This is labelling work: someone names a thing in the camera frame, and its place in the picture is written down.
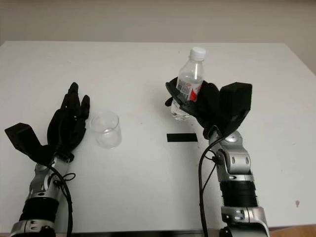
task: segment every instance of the empty glass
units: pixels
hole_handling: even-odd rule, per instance
[[[90,120],[90,128],[96,133],[97,143],[103,148],[117,147],[122,141],[118,116],[105,111]]]

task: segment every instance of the black cylindrical segment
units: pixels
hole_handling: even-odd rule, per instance
[[[55,222],[59,202],[48,197],[35,197],[26,200],[19,221],[40,219]]]
[[[256,187],[251,181],[220,183],[224,206],[257,207]]]

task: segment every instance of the bottle label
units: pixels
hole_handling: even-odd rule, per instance
[[[185,83],[177,80],[177,89],[181,92],[186,100],[197,101],[199,90],[202,83]]]

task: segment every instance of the white table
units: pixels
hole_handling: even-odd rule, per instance
[[[175,121],[164,106],[164,84],[194,45],[207,50],[207,81],[253,84],[251,112],[239,131],[269,226],[316,223],[316,77],[286,45],[6,42],[0,47],[0,233],[18,220],[35,166],[4,129],[30,124],[45,144],[48,123],[73,81],[80,98],[90,96],[91,115],[119,115],[123,135],[119,147],[104,150],[88,130],[74,151],[74,232],[200,229],[198,159],[207,141],[194,119]],[[175,132],[196,132],[198,143],[167,143],[166,134]],[[204,177],[211,166],[205,162]],[[208,226],[221,228],[216,175],[205,206]],[[66,225],[63,201],[57,231]]]

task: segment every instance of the black rectangle marker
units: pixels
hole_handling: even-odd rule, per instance
[[[168,133],[167,134],[168,142],[197,142],[196,133]]]

